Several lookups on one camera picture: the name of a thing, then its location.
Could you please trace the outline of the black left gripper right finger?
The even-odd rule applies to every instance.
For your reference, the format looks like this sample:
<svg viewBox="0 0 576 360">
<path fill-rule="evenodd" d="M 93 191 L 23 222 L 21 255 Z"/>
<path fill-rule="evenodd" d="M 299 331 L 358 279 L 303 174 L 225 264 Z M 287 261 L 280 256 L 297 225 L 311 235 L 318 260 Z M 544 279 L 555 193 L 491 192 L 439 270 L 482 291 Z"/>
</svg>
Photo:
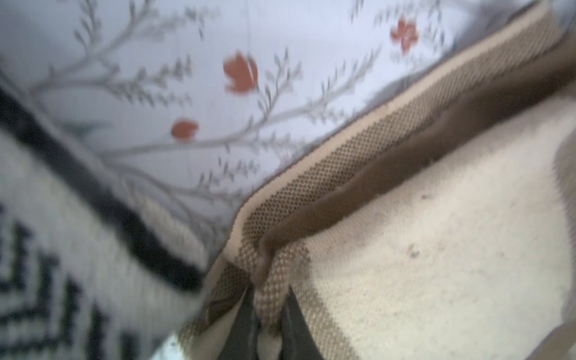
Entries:
<svg viewBox="0 0 576 360">
<path fill-rule="evenodd" d="M 280 360 L 324 360 L 290 287 L 280 317 Z"/>
</svg>

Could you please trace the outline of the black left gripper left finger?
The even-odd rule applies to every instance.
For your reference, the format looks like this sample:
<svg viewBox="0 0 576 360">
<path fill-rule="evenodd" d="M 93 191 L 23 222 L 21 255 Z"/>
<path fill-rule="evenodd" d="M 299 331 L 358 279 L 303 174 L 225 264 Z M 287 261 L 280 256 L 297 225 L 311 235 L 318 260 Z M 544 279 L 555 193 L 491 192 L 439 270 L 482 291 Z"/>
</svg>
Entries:
<svg viewBox="0 0 576 360">
<path fill-rule="evenodd" d="M 241 300 L 238 313 L 217 359 L 258 360 L 257 338 L 259 332 L 260 321 L 254 307 L 254 287 L 250 285 Z"/>
</svg>

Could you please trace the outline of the brown checked scarf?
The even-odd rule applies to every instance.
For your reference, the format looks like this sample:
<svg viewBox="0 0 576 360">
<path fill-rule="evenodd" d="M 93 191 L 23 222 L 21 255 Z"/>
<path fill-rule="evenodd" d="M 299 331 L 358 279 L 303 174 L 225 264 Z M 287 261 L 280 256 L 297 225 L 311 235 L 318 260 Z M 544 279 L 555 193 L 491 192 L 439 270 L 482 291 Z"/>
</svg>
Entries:
<svg viewBox="0 0 576 360">
<path fill-rule="evenodd" d="M 575 357 L 575 16 L 536 1 L 272 178 L 159 359 L 218 359 L 250 285 L 324 359 Z"/>
</svg>

